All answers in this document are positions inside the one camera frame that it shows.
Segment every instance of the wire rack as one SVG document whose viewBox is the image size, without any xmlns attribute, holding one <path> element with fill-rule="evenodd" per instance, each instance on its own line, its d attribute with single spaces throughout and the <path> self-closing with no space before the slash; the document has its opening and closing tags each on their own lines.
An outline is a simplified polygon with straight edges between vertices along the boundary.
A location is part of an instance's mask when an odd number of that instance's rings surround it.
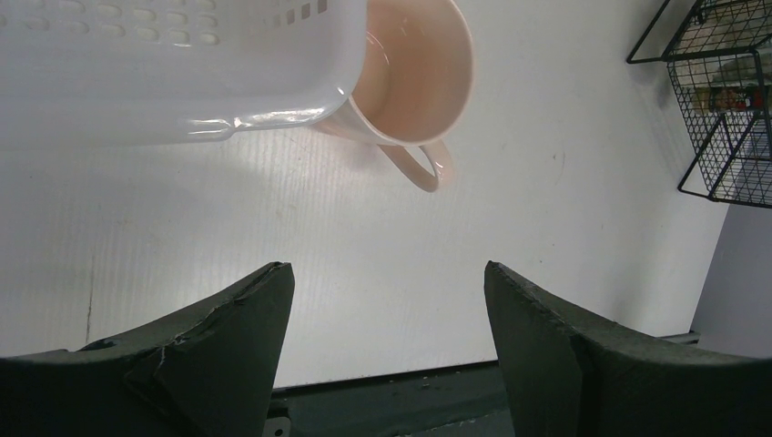
<svg viewBox="0 0 772 437">
<path fill-rule="evenodd" d="M 727 202 L 772 208 L 772 0 L 699 0 L 663 54 L 635 60 L 669 0 L 627 61 L 664 61 L 695 159 L 678 189 Z M 706 192 L 684 189 L 699 167 Z"/>
</svg>

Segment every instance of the mug handle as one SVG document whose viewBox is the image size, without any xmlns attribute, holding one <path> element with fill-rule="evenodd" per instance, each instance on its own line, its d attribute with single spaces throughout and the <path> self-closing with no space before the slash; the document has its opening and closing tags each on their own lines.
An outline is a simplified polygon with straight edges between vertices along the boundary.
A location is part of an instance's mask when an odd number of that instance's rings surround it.
<svg viewBox="0 0 772 437">
<path fill-rule="evenodd" d="M 418 188 L 433 193 L 445 187 L 455 178 L 453 160 L 442 140 L 421 146 L 420 149 L 432 164 L 434 174 L 426 171 L 405 149 L 399 146 L 378 145 L 391 162 Z"/>
</svg>

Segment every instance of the pink mug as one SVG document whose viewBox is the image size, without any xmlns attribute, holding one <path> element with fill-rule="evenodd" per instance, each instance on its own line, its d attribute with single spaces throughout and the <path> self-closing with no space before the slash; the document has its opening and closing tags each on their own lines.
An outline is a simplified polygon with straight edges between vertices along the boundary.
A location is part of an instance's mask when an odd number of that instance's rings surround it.
<svg viewBox="0 0 772 437">
<path fill-rule="evenodd" d="M 454 176 L 442 138 L 472 91 L 469 27 L 452 0 L 370 0 L 367 41 L 351 97 L 314 127 L 379 145 L 415 185 L 436 191 Z M 433 174 L 406 147 L 419 147 Z"/>
</svg>

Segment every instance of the white wall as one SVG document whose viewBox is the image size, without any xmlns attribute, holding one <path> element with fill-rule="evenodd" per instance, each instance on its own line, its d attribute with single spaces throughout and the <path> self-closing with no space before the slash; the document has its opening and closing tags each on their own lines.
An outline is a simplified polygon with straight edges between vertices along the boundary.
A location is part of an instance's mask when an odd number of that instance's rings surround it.
<svg viewBox="0 0 772 437">
<path fill-rule="evenodd" d="M 772 209 L 729 209 L 692 329 L 702 348 L 772 357 Z"/>
</svg>

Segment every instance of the white table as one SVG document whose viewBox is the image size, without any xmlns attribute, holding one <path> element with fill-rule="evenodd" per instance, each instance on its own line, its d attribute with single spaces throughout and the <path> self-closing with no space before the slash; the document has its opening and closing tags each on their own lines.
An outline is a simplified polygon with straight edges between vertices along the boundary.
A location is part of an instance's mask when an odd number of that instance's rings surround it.
<svg viewBox="0 0 772 437">
<path fill-rule="evenodd" d="M 653 335 L 688 331 L 726 207 L 662 65 L 625 55 L 659 0 L 459 0 L 475 95 L 428 195 L 305 128 L 221 144 L 0 154 L 0 353 L 76 349 L 273 260 L 297 288 L 277 386 L 495 359 L 483 268 Z"/>
</svg>

